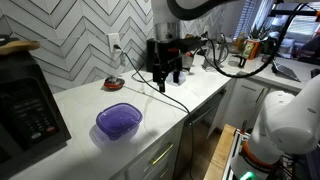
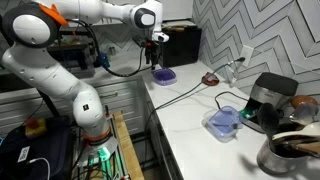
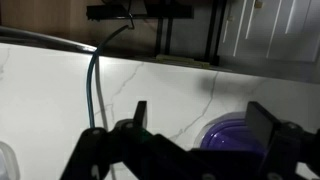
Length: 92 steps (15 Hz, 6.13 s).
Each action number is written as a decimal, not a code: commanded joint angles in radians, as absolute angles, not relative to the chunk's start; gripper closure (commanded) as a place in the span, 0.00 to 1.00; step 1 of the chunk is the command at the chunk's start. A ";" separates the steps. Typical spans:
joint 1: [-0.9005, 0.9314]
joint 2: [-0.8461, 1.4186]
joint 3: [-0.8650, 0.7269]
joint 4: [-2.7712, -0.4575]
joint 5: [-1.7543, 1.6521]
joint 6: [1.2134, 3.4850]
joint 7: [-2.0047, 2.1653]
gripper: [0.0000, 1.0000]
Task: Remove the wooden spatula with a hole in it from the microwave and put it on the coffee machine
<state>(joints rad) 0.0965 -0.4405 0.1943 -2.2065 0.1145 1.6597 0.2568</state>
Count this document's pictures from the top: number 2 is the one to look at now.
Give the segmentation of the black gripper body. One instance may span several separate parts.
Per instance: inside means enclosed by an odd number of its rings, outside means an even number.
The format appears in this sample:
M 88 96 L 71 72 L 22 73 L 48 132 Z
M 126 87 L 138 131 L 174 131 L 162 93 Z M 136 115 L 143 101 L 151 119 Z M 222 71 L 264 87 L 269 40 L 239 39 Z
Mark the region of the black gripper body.
M 159 57 L 159 44 L 154 41 L 146 41 L 145 57 L 147 64 L 156 64 Z

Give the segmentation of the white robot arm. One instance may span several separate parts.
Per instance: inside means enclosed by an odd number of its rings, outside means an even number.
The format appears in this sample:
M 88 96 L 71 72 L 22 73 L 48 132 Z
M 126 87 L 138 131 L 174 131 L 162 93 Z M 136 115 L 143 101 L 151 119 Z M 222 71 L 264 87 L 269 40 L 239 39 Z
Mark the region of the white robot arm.
M 61 27 L 71 20 L 95 24 L 103 18 L 146 30 L 149 39 L 166 42 L 162 32 L 163 4 L 146 0 L 140 5 L 115 5 L 103 0 L 31 0 L 8 10 L 2 18 L 5 33 L 14 41 L 1 64 L 27 84 L 48 96 L 72 102 L 73 116 L 88 141 L 107 137 L 107 122 L 100 97 L 91 85 L 75 77 L 47 51 Z

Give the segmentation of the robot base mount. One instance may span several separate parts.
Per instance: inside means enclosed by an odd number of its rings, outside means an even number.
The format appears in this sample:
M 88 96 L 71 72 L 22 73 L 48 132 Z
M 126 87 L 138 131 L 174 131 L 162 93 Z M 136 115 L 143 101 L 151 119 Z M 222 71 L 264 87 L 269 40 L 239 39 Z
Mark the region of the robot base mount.
M 77 166 L 85 167 L 109 160 L 117 147 L 118 140 L 114 136 L 100 145 L 86 145 Z

